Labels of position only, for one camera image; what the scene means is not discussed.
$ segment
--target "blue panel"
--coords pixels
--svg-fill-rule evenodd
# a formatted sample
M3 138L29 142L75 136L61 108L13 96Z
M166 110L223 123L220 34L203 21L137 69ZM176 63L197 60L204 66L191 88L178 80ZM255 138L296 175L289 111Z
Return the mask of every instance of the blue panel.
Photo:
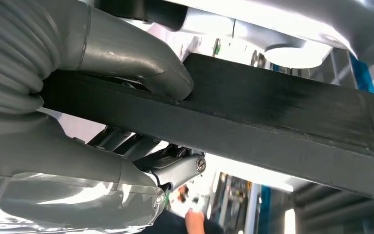
M361 61L358 61L352 54L350 54L350 57L357 83L357 88L363 91L374 93L374 84L372 83L368 65Z
M257 234L269 234L270 192L271 192L270 188L266 186L262 186L262 192L261 192L262 203L260 205L259 233Z

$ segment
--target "gray pipe elbow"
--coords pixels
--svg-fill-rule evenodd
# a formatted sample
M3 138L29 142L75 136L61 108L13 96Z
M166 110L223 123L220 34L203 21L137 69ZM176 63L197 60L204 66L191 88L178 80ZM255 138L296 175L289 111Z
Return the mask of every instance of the gray pipe elbow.
M131 78L174 99L184 99L192 91L190 74L156 37L82 2L42 2L64 44L60 69Z

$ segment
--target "metal frame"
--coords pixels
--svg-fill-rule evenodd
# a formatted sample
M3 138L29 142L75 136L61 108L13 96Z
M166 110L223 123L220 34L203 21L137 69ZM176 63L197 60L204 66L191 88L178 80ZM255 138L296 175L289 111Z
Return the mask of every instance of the metal frame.
M54 72L45 107L374 198L374 94L201 55L184 101Z

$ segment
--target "hand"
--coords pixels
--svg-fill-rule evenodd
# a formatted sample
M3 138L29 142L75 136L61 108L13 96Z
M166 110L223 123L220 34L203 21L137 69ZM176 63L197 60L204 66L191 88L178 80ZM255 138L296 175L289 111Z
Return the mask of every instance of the hand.
M186 214L186 227L188 234L205 234L204 214L202 212L194 212L190 208Z

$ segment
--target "plastic wrap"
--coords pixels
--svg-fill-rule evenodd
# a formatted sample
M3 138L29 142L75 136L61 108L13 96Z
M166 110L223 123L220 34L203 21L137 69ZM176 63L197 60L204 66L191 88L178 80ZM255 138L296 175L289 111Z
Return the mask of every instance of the plastic wrap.
M137 233L164 208L157 187L42 173L0 176L0 234Z

